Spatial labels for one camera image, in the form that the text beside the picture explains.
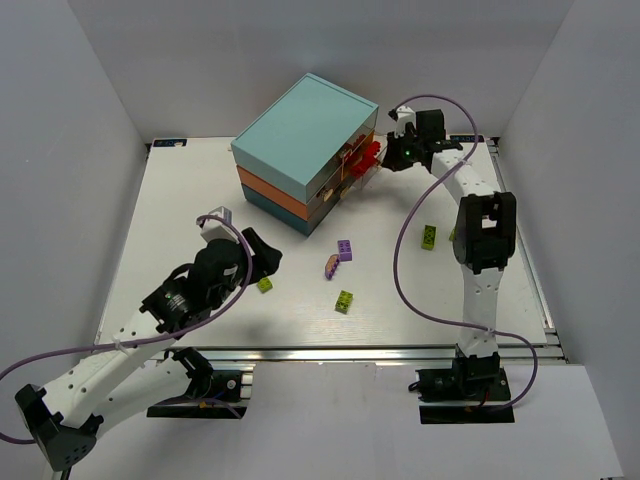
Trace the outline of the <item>red long lego brick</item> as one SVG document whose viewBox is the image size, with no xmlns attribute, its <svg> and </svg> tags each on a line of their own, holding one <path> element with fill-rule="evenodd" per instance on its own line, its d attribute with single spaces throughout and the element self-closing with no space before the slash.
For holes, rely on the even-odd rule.
<svg viewBox="0 0 640 480">
<path fill-rule="evenodd" d="M 355 179 L 361 178 L 376 164 L 377 158 L 363 154 L 359 162 L 351 167 L 349 174 Z"/>
</svg>

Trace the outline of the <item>clear drawer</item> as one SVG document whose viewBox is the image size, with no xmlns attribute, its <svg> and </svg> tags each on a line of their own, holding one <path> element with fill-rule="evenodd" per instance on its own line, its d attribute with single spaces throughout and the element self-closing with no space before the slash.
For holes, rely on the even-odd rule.
<svg viewBox="0 0 640 480">
<path fill-rule="evenodd" d="M 356 188 L 363 189 L 381 168 L 387 150 L 384 136 L 369 135 L 343 163 L 341 174 L 341 194 Z"/>
</svg>

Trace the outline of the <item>purple curved patterned lego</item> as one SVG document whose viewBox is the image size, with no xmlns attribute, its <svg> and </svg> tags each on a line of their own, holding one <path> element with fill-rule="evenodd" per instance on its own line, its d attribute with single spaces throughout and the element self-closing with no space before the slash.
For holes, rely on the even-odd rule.
<svg viewBox="0 0 640 480">
<path fill-rule="evenodd" d="M 338 254 L 333 254 L 328 258 L 324 267 L 324 276 L 327 280 L 331 280 L 334 277 L 339 264 L 340 256 Z"/>
</svg>

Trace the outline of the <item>red 2x3 lego brick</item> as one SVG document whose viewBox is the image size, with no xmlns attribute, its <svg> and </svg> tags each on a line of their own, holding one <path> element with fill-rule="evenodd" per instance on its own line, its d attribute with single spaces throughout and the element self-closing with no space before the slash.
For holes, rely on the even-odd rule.
<svg viewBox="0 0 640 480">
<path fill-rule="evenodd" d="M 380 151 L 381 151 L 381 143 L 378 141 L 372 141 L 367 147 L 367 149 L 365 150 L 364 154 L 366 156 L 371 156 L 373 158 L 376 158 Z"/>
</svg>

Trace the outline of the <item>red curved lego piece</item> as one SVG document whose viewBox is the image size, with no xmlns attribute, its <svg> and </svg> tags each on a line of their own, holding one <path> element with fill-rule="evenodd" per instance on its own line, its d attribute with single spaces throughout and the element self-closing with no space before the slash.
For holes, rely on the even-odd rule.
<svg viewBox="0 0 640 480">
<path fill-rule="evenodd" d="M 360 142 L 360 143 L 359 143 L 359 144 L 357 144 L 357 145 L 352 145 L 352 146 L 351 146 L 351 147 L 346 151 L 346 153 L 345 153 L 345 158 L 346 158 L 347 156 L 351 156 L 351 155 L 353 155 L 355 152 L 357 152 L 357 151 L 362 147 L 363 143 L 364 143 L 364 142 Z"/>
</svg>

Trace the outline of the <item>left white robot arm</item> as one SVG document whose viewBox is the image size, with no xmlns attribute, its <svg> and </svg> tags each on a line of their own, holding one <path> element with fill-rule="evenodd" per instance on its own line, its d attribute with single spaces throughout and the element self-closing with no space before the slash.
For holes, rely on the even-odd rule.
<svg viewBox="0 0 640 480">
<path fill-rule="evenodd" d="M 229 296 L 275 273 L 281 251 L 252 228 L 241 239 L 208 240 L 176 267 L 112 338 L 55 380 L 15 395 L 33 441 L 55 472 L 68 472 L 110 429 L 165 400 L 196 402 L 226 394 L 226 383 L 193 347 L 145 364 L 186 333 L 224 312 Z"/>
</svg>

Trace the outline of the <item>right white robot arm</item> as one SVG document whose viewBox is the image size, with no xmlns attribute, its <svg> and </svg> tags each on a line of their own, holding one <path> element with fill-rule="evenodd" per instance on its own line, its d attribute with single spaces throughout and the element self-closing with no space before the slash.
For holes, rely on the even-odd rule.
<svg viewBox="0 0 640 480">
<path fill-rule="evenodd" d="M 382 166 L 399 172 L 415 164 L 436 178 L 428 189 L 446 188 L 458 205 L 453 254 L 463 277 L 463 316 L 460 321 L 437 318 L 399 296 L 418 316 L 460 329 L 457 354 L 485 359 L 497 351 L 497 299 L 503 272 L 516 244 L 516 199 L 492 188 L 470 164 L 471 151 L 446 138 L 440 110 L 414 111 L 407 106 L 389 112 L 395 129 L 387 134 Z"/>
</svg>

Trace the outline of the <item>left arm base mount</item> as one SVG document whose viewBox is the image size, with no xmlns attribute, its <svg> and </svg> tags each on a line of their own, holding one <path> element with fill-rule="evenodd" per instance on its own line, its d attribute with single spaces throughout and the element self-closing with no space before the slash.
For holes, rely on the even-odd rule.
<svg viewBox="0 0 640 480">
<path fill-rule="evenodd" d="M 186 371 L 187 388 L 147 409 L 148 418 L 241 419 L 251 396 L 253 373 L 217 368 L 195 348 L 169 349 L 156 366 L 178 362 Z"/>
</svg>

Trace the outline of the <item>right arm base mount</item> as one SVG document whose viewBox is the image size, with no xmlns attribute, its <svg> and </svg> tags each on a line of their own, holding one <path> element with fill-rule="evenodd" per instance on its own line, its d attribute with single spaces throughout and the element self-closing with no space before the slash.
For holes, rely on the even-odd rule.
<svg viewBox="0 0 640 480">
<path fill-rule="evenodd" d="M 407 390 L 418 395 L 423 425 L 512 424 L 511 391 L 498 353 L 466 357 L 456 352 L 449 368 L 416 372 Z"/>
</svg>

